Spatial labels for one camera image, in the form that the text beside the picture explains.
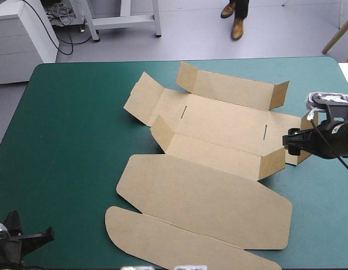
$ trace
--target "unfolded cardboard box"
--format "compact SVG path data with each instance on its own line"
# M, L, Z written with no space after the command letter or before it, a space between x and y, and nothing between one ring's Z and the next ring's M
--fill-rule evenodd
M245 251L288 243L292 205L257 180L309 156L285 153L282 136L311 123L270 111L283 105L288 82L256 82L183 62L177 83L188 92L143 73L125 104L166 154L130 158L117 192L142 213L109 208L110 238L167 269L279 270Z
M280 269L245 251L288 243L292 205L257 181L170 155L134 155L117 192L142 212L106 212L110 238L128 254L166 269Z
M309 156L291 156L282 146L289 128L310 125L306 118L270 111L284 104L289 82L257 82L182 62L177 83L189 93L143 73L124 106L151 127L166 154L256 181Z

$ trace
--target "green table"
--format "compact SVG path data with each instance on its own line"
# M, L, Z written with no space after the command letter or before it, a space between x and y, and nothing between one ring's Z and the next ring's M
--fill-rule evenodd
M277 111L303 116L309 92L348 93L327 57L192 61L198 68L270 83L290 80ZM53 226L56 239L26 257L51 268L117 268L145 262L106 234L108 207L133 154L162 153L123 106L143 71L168 88L179 62L46 64L35 70L0 146L0 221L18 210L25 233ZM261 181L293 203L289 245L253 251L283 268L348 267L348 172L310 157Z

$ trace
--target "drawer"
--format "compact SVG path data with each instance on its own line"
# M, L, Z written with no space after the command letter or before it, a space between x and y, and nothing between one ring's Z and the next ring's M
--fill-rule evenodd
M0 38L27 34L28 32L19 18L0 20Z
M0 83L27 82L42 62L37 52L0 55Z
M0 55L35 51L36 48L28 35L0 38Z

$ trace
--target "brown boot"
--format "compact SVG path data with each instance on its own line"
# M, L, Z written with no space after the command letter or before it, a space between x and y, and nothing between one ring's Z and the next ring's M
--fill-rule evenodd
M234 25L232 26L231 37L235 40L240 39L243 35L243 19L235 18Z
M221 18L228 18L231 15L233 15L235 7L236 7L236 2L228 3L221 12Z

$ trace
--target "black cable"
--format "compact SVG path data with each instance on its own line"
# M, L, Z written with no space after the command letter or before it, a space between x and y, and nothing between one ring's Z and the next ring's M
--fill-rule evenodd
M62 39L60 39L60 38L57 38L58 40L60 40L61 42L63 42L63 43L66 43L66 44L73 44L73 45L81 45L81 44L84 44L84 43L87 43L90 39L91 39L91 36L90 37L88 37L88 39L86 39L85 41L82 41L82 42L74 42L74 43L70 43L70 42L67 42L67 41L65 41L65 40L62 40Z
M70 44L71 44L71 52L70 52L70 53L66 53L66 52L63 52L62 50L60 50L58 46L56 46L55 42L52 40L52 38L51 38L51 36L50 36L50 34L49 34L48 29L46 28L46 26L45 26L43 20L41 19L41 17L40 17L39 14L37 13L37 11L34 9L34 7L33 7L30 3L28 3L26 0L22 0L22 1L25 2L25 3L35 12L35 14L36 14L37 17L39 18L40 22L41 22L42 25L44 26L45 31L46 31L46 33L48 34L49 39L51 40L52 44L54 44L55 48L57 48L57 50L58 50L59 52L61 52L63 55L72 55L73 52L74 52L74 44L73 44L73 40L71 39L70 33L67 32L68 35L69 35L70 42L71 42L71 43L70 43Z
M322 135L321 131L317 128L315 125L315 122L311 120L311 124L313 125L314 129L316 130L317 133L321 136L321 138L324 140L324 142L327 144L327 146L330 148L331 152L334 154L334 156L342 163L342 165L345 166L345 168L348 170L348 165L344 162L344 160L336 154L335 150L332 148L332 146L329 144L329 142L325 139L324 135Z
M50 21L52 21L52 20L59 20L60 18L58 17L58 16L55 16L54 14L51 14L51 13L46 13L46 15L48 15L48 16L52 16L52 18L50 18ZM82 42L68 42L68 41L65 41L65 40L62 40L61 38L59 38L59 37L57 37L57 39L58 40L60 40L61 42L63 42L63 43L66 43L66 44L69 44L69 45L81 45L81 44L84 44L84 43L87 43L90 39L91 39L91 35L86 39L86 40L84 40L84 41L82 41Z

